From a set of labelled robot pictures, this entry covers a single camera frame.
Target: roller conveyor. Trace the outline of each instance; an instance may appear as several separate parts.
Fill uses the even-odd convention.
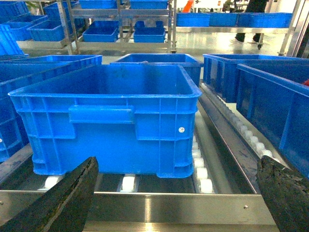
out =
[[[255,175],[264,150],[286,163],[248,122],[234,115],[243,122],[237,124],[233,112],[211,90],[203,84],[201,89],[193,147],[198,174],[197,169],[184,179],[99,174],[84,231],[278,231]],[[242,126],[258,137],[264,150],[246,141]],[[62,178],[36,175],[31,153],[28,145],[0,164],[0,224]],[[212,183],[209,194],[200,193],[201,184],[209,187],[201,159]]]

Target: stainless steel frame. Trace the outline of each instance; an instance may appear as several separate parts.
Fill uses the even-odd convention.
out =
[[[218,194],[194,193],[191,178],[151,176],[140,176],[139,192],[121,193],[119,175],[100,174],[84,231],[278,232],[262,196],[254,194],[258,157],[207,94],[199,102],[195,133]],[[37,189],[46,177],[32,173],[30,155],[27,146],[0,164],[0,224],[44,193]]]

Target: metal shelving rack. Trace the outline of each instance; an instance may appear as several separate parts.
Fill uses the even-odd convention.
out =
[[[266,13],[270,12],[271,5],[274,0],[270,0],[268,7],[266,9]],[[289,28],[228,28],[228,27],[177,27],[176,30],[173,32],[176,34],[177,32],[206,32],[206,33],[261,33],[260,41],[258,43],[258,49],[261,49],[263,46],[263,38],[264,33],[272,33],[272,34],[285,34],[284,40],[282,42],[281,50],[279,52],[280,56],[284,55],[285,48],[288,43],[288,39],[290,35],[294,32],[294,22],[296,20],[296,15],[298,12],[299,7],[301,6],[302,0],[297,0],[294,10],[293,16],[290,23]],[[174,13],[176,13],[176,4],[174,4]],[[176,36],[173,37],[173,48],[172,50],[176,50]]]
[[[15,1],[30,1],[30,2],[51,2],[51,0],[15,0]],[[72,17],[71,13],[71,1],[67,0],[68,8],[69,8],[69,16],[71,25],[73,28],[73,33],[70,35],[68,30],[68,21],[66,12],[63,6],[63,0],[56,0],[58,4],[58,10],[60,14],[60,20],[61,25],[63,27],[64,31],[64,39],[58,42],[51,42],[51,41],[33,41],[33,40],[27,40],[27,41],[17,41],[18,45],[22,49],[63,49],[64,47],[67,48],[68,54],[72,55],[74,53],[79,53],[79,47],[76,43],[76,51],[73,49],[72,42],[77,41],[77,33],[76,33],[76,27],[75,23]]]
[[[96,20],[108,18],[109,20],[118,20],[120,28],[120,39],[116,43],[84,42],[81,37],[77,42],[78,47],[80,50],[152,51],[154,49],[165,49],[166,52],[170,52],[173,30],[171,12],[171,2],[169,2],[169,7],[166,10],[130,9],[128,3],[121,5],[120,0],[117,0],[117,9],[81,9],[80,6],[74,7],[72,9],[72,16],[74,18],[91,18]],[[143,20],[149,17],[164,18],[167,20],[167,41],[165,43],[131,43],[130,38],[133,33],[133,19]],[[123,21],[126,19],[130,20],[131,25],[124,30]]]

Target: shoe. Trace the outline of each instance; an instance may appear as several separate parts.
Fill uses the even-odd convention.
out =
[[[252,41],[250,41],[248,43],[250,43],[250,44],[258,44],[259,42],[256,42],[256,41],[252,40]]]
[[[239,40],[237,40],[237,39],[232,39],[232,40],[230,40],[230,42],[232,43],[232,44],[243,44],[243,42],[241,42],[241,41],[239,41]]]

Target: stacked blue crate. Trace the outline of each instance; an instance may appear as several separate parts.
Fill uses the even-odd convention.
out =
[[[156,21],[156,27],[145,27],[143,21],[138,21],[134,28],[135,43],[164,43],[166,32],[162,21]]]

